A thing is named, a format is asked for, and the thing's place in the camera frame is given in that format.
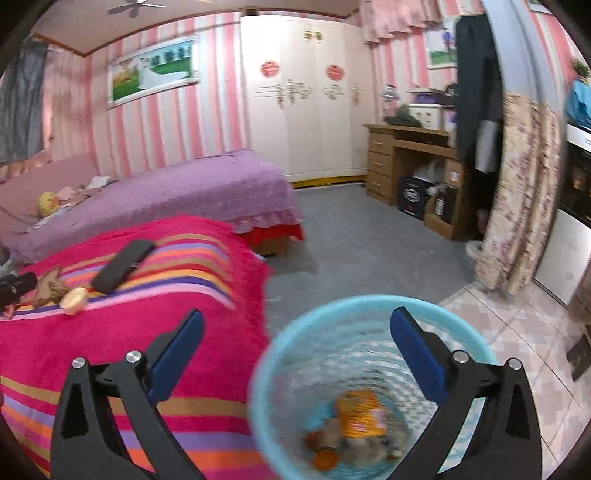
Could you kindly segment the black hanging coat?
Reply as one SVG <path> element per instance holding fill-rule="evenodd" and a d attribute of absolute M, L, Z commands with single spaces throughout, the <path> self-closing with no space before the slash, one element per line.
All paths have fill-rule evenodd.
<path fill-rule="evenodd" d="M 456 153 L 485 174 L 498 170 L 498 136 L 504 117 L 503 85 L 488 16 L 456 24 Z"/>

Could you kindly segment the pink headboard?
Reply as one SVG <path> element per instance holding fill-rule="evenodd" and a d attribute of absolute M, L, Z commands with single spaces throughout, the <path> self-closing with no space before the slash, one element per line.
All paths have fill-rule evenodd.
<path fill-rule="evenodd" d="M 25 233 L 38 220 L 37 202 L 44 192 L 87 185 L 98 174 L 90 157 L 78 154 L 8 180 L 1 185 L 1 236 Z"/>

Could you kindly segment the small framed photo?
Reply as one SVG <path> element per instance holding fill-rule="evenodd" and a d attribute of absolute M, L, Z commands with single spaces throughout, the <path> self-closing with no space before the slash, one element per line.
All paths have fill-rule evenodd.
<path fill-rule="evenodd" d="M 458 17 L 445 19 L 423 32 L 430 70 L 457 66 L 456 25 Z"/>

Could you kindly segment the dark grey window curtain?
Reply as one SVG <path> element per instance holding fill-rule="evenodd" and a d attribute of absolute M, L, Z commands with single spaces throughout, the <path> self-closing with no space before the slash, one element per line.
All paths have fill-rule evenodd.
<path fill-rule="evenodd" d="M 43 83 L 48 45 L 27 38 L 1 79 L 1 163 L 27 160 L 43 149 Z"/>

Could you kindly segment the white storage box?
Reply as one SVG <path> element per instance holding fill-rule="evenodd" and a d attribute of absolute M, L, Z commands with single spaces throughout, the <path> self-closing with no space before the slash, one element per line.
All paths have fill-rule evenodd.
<path fill-rule="evenodd" d="M 439 104 L 409 104 L 410 115 L 431 130 L 444 130 L 444 108 Z"/>

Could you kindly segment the striped pink blanket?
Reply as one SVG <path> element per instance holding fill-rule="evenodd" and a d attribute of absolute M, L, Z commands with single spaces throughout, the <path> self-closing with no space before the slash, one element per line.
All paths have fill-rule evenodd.
<path fill-rule="evenodd" d="M 154 250 L 113 293 L 91 291 L 68 315 L 56 304 L 34 308 L 26 295 L 1 321 L 1 414 L 42 474 L 50 471 L 50 439 L 71 362 L 94 364 L 144 350 L 191 310 L 205 332 L 171 397 L 158 410 L 181 447 L 209 479 L 270 479 L 247 420 L 247 387 L 269 338 L 264 284 L 269 270 L 221 222 L 178 216 L 112 230 L 32 266 L 58 269 L 70 287 L 88 287 L 127 244 Z"/>

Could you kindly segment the white wardrobe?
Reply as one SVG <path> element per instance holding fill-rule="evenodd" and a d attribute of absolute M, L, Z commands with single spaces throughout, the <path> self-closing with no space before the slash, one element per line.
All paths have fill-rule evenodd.
<path fill-rule="evenodd" d="M 360 27 L 245 16 L 240 42 L 250 147 L 291 182 L 365 174 L 376 93 Z"/>

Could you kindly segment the ceiling fan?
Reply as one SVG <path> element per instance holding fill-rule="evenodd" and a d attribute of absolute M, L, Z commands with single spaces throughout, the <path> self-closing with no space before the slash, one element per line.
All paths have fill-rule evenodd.
<path fill-rule="evenodd" d="M 130 18 L 136 18 L 141 9 L 164 9 L 165 5 L 147 0 L 125 1 L 123 4 L 110 8 L 108 15 L 127 13 Z"/>

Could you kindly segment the framed wedding photo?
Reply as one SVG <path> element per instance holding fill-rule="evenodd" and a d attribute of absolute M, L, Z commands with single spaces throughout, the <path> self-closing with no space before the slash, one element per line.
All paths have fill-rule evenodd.
<path fill-rule="evenodd" d="M 121 56 L 107 68 L 108 107 L 200 82 L 199 36 L 168 40 Z"/>

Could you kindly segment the black box under desk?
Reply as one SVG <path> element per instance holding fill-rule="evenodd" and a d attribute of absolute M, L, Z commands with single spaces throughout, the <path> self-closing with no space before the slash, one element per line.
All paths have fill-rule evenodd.
<path fill-rule="evenodd" d="M 424 219 L 428 201 L 436 184 L 417 177 L 401 177 L 397 190 L 397 206 L 400 211 L 419 220 Z"/>

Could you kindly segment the pink window valance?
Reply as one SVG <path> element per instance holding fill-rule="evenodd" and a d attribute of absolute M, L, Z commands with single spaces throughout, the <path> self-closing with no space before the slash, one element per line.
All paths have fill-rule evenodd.
<path fill-rule="evenodd" d="M 445 20 L 485 12 L 478 0 L 368 0 L 359 2 L 363 39 L 370 44 L 421 33 Z"/>

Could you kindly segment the brown paper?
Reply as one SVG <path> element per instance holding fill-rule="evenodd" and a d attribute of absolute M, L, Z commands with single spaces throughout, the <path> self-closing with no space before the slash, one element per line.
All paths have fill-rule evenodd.
<path fill-rule="evenodd" d="M 35 310 L 48 303 L 58 304 L 70 291 L 68 285 L 60 278 L 60 274 L 61 268 L 54 267 L 40 277 L 32 300 L 32 306 Z"/>

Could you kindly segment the yellow duck plush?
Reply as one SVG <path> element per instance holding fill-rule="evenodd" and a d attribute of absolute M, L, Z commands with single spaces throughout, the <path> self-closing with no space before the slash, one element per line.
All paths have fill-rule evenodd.
<path fill-rule="evenodd" d="M 46 218 L 56 213 L 60 208 L 60 199 L 51 192 L 46 191 L 41 194 L 37 203 L 38 216 L 40 219 Z"/>

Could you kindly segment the orange snack wrapper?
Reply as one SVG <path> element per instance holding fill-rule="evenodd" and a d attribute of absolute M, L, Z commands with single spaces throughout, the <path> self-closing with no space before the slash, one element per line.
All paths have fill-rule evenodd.
<path fill-rule="evenodd" d="M 340 395 L 335 400 L 335 415 L 345 438 L 387 435 L 386 410 L 372 390 L 353 390 Z"/>

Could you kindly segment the light blue trash basket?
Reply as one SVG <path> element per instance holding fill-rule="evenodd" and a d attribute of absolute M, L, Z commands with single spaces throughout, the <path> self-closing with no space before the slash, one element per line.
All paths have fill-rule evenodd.
<path fill-rule="evenodd" d="M 394 295 L 349 297 L 315 308 L 280 332 L 249 382 L 249 426 L 256 447 L 280 479 L 386 479 L 397 463 L 341 464 L 329 472 L 311 466 L 304 435 L 334 415 L 335 399 L 369 389 L 378 397 L 397 439 L 410 451 L 437 410 L 423 395 L 391 336 L 391 313 L 406 308 L 420 327 L 450 351 L 494 364 L 484 337 L 445 308 Z"/>

